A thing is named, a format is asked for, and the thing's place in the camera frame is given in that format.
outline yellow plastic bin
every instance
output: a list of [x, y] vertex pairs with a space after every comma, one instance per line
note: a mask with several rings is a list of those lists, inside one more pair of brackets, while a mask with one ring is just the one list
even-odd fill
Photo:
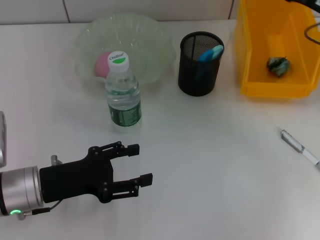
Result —
[[[320, 46], [304, 31], [315, 24], [312, 11], [285, 0], [240, 0], [235, 51], [241, 93], [250, 97], [301, 98], [320, 78]], [[309, 34], [319, 39], [317, 28]], [[290, 70], [278, 78], [268, 71], [271, 57], [286, 57]]]

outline bottle label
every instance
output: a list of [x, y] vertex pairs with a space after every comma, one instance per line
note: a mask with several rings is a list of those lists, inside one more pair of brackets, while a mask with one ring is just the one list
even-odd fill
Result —
[[121, 127], [130, 127], [139, 122], [141, 118], [141, 102], [128, 110], [114, 109], [109, 105], [110, 115], [112, 121]]

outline blue toothbrush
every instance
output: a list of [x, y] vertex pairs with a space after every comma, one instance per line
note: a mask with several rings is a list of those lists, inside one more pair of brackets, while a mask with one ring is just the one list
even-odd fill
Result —
[[200, 81], [204, 77], [204, 75], [206, 74], [207, 66], [204, 65], [204, 63], [208, 63], [208, 62], [214, 60], [215, 58], [220, 56], [220, 54], [223, 51], [224, 51], [224, 46], [218, 45], [218, 46], [206, 51], [205, 53], [203, 53], [199, 57], [198, 62], [201, 62], [201, 64], [200, 64], [199, 69], [195, 75], [195, 81]]

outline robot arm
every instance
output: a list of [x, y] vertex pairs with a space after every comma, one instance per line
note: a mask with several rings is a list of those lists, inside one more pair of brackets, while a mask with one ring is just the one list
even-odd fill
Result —
[[[6, 120], [0, 112], [0, 166], [6, 165]], [[79, 161], [62, 164], [51, 157], [52, 166], [38, 170], [36, 166], [0, 172], [0, 216], [17, 214], [20, 220], [28, 215], [50, 212], [51, 203], [91, 194], [103, 204], [114, 199], [137, 197], [139, 187], [152, 185], [152, 173], [114, 182], [111, 159], [138, 155], [138, 144], [125, 147], [120, 141], [102, 147], [93, 146]]]

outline white wall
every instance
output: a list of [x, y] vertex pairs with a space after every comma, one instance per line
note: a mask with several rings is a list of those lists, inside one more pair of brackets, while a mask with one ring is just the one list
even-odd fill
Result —
[[158, 21], [228, 19], [232, 0], [65, 0], [70, 21], [138, 13]]
[[[129, 12], [159, 21], [225, 20], [232, 0], [65, 0], [65, 4], [72, 23]], [[67, 22], [63, 0], [0, 0], [0, 25]]]
[[67, 22], [62, 0], [0, 0], [0, 25]]

